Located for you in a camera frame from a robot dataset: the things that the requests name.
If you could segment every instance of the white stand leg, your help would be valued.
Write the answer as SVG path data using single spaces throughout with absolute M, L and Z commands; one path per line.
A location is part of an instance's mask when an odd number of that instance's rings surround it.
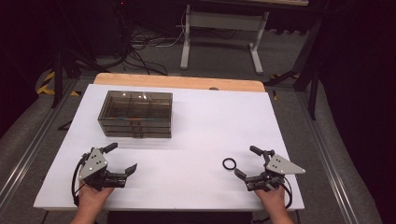
M 186 8 L 186 30 L 184 31 L 184 45 L 183 53 L 181 54 L 180 68 L 185 70 L 189 65 L 189 54 L 190 54 L 190 16 L 191 6 L 187 5 Z
M 262 16 L 262 20 L 259 25 L 259 29 L 257 31 L 257 36 L 256 36 L 256 42 L 250 43 L 250 53 L 251 53 L 251 58 L 253 59 L 254 67 L 256 69 L 257 74 L 262 74 L 262 63 L 260 62 L 259 54 L 257 53 L 257 48 L 260 45 L 260 41 L 262 40 L 262 33 L 264 32 L 264 27 L 265 23 L 267 23 L 267 18 L 268 18 L 268 12 L 265 12 L 264 15 Z

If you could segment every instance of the black o-ring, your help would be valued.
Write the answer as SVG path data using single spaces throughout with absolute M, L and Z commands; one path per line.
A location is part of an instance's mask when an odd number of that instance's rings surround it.
M 233 162 L 233 168 L 227 167 L 227 166 L 225 165 L 225 162 L 226 162 L 226 161 L 232 161 L 232 162 Z M 236 168 L 236 161 L 235 161 L 233 158 L 226 158 L 226 159 L 223 161 L 223 166 L 224 166 L 224 168 L 225 168 L 226 170 L 233 170 L 233 169 Z

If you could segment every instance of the transparent plastic box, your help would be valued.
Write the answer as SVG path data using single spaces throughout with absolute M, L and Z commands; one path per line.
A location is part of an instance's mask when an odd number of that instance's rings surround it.
M 171 138 L 172 93 L 109 91 L 98 121 L 106 136 Z

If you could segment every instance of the human hand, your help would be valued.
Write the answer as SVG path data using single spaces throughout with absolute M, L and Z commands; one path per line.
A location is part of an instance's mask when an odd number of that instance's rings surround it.
M 293 223 L 285 207 L 285 190 L 283 188 L 269 190 L 256 189 L 254 192 L 262 201 L 262 206 L 267 211 L 274 224 Z
M 113 192 L 114 188 L 105 188 L 99 191 L 86 185 L 79 190 L 79 205 L 75 218 L 71 223 L 93 223 L 96 216 L 105 206 L 108 196 Z

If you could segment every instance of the white tabletop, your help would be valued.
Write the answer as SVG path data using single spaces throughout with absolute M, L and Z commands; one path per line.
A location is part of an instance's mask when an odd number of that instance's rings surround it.
M 106 137 L 97 119 L 108 91 L 172 92 L 172 138 Z M 264 159 L 250 146 L 274 149 L 289 159 L 266 92 L 90 85 L 34 207 L 76 209 L 70 186 L 81 155 L 113 142 L 119 147 L 105 154 L 107 170 L 123 173 L 135 163 L 137 170 L 125 188 L 110 195 L 107 210 L 262 210 L 255 193 L 222 161 L 234 158 L 238 169 L 253 176 L 263 171 Z M 287 179 L 293 192 L 290 209 L 303 209 L 295 176 Z

